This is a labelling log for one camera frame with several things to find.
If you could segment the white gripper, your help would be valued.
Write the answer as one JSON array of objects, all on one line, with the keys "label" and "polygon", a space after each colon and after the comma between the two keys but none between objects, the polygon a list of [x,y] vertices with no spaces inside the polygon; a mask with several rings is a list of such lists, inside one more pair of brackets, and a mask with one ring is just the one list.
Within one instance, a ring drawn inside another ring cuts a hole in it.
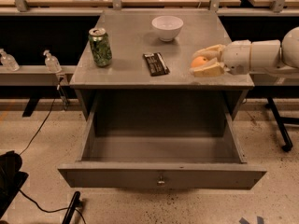
[{"label": "white gripper", "polygon": [[234,41],[227,45],[218,44],[197,50],[192,57],[206,57],[204,65],[190,69],[194,77],[218,77],[224,73],[224,65],[218,61],[222,59],[233,75],[245,75],[249,72],[249,54],[251,42],[249,40]]}]

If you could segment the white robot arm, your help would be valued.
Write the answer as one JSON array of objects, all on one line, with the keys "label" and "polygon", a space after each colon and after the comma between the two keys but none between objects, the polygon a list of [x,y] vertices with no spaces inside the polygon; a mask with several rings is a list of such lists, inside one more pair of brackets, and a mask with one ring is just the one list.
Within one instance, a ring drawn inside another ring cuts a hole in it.
[{"label": "white robot arm", "polygon": [[299,28],[291,29],[282,41],[237,40],[197,50],[190,72],[194,77],[217,77],[264,73],[272,77],[297,77],[299,69]]}]

